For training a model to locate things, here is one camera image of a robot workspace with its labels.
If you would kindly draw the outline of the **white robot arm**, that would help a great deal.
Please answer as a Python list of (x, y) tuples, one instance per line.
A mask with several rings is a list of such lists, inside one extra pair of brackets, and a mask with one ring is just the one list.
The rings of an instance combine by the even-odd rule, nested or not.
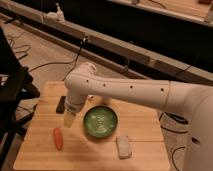
[(89, 62), (71, 71), (65, 86), (65, 107), (73, 115), (82, 110), (89, 95), (98, 95), (185, 118), (189, 130), (182, 171), (213, 171), (213, 86), (101, 77)]

